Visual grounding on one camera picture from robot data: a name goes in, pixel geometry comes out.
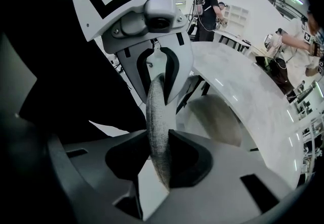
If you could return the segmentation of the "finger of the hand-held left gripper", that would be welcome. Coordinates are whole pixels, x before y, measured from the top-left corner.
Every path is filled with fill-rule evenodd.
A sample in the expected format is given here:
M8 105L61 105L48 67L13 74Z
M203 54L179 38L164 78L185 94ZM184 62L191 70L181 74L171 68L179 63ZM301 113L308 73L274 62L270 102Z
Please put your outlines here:
M171 103L183 88L193 66L193 51L187 32L169 34L157 38L160 50L167 56L164 100Z

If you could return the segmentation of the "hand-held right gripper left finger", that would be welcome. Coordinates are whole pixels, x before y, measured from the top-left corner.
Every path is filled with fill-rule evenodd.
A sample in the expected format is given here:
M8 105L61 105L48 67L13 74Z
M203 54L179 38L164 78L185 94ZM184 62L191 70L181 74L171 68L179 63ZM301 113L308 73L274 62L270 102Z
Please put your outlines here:
M64 146L113 223L141 223L138 175L150 154L145 130Z

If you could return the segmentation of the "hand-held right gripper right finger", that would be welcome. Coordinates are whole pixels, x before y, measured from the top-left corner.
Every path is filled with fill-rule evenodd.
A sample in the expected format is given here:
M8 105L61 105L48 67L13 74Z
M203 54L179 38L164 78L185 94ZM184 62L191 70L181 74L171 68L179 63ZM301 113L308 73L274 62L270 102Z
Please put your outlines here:
M247 152L170 131L170 192L147 223L269 223L292 189Z

